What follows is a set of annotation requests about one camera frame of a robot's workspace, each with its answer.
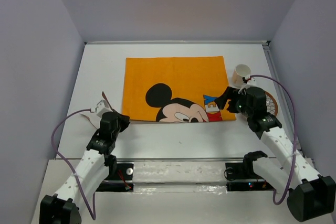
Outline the beige ceramic mug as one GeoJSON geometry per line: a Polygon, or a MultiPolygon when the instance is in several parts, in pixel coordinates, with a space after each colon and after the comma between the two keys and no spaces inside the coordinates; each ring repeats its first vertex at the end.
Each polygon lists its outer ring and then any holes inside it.
{"type": "Polygon", "coordinates": [[[235,87],[241,87],[244,85],[244,78],[251,74],[251,69],[244,64],[239,64],[235,67],[232,75],[232,84],[235,87]]]}

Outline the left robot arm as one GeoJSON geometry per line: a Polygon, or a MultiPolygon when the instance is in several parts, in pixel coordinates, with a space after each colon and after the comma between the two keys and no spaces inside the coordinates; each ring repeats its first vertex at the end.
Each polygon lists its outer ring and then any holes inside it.
{"type": "Polygon", "coordinates": [[[53,195],[44,196],[40,203],[39,223],[81,223],[85,209],[95,220],[96,191],[105,180],[114,176],[121,180],[126,190],[132,188],[126,170],[118,168],[117,158],[112,154],[118,135],[129,124],[128,116],[106,111],[77,166],[57,152],[69,166],[71,175],[53,195]]]}

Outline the floral patterned plate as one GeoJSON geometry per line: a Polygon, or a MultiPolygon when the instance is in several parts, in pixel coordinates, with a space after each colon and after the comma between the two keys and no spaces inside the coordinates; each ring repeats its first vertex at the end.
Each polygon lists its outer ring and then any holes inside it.
{"type": "Polygon", "coordinates": [[[277,116],[279,107],[276,99],[267,91],[265,91],[265,95],[266,95],[267,112],[269,112],[274,116],[277,116]]]}

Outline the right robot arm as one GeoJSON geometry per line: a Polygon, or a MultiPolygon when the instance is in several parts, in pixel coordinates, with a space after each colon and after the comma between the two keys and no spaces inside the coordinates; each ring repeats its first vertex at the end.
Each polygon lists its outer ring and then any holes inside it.
{"type": "Polygon", "coordinates": [[[274,154],[276,165],[262,151],[245,154],[240,163],[227,163],[227,180],[262,178],[278,193],[285,193],[290,213],[304,222],[334,211],[335,181],[322,176],[294,148],[280,121],[267,111],[265,91],[259,87],[227,87],[215,99],[219,109],[240,113],[249,128],[274,154]]]}

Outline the orange Mickey Mouse placemat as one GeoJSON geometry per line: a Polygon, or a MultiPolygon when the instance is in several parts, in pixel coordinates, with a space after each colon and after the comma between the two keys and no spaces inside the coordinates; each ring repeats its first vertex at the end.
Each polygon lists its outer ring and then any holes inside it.
{"type": "Polygon", "coordinates": [[[135,121],[234,121],[214,102],[229,81],[223,56],[128,58],[122,114],[135,121]]]}

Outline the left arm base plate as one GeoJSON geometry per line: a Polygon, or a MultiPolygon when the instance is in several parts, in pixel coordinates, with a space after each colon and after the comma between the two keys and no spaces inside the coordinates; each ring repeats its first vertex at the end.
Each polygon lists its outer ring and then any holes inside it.
{"type": "Polygon", "coordinates": [[[117,163],[117,169],[113,173],[110,170],[108,177],[97,188],[97,192],[132,192],[133,183],[133,163],[117,163]]]}

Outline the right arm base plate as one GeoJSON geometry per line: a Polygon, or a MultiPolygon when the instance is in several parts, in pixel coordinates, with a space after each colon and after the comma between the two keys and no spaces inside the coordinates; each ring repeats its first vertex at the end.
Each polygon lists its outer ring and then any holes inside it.
{"type": "Polygon", "coordinates": [[[245,171],[243,163],[225,163],[223,172],[228,192],[272,191],[274,188],[262,177],[245,171]]]}

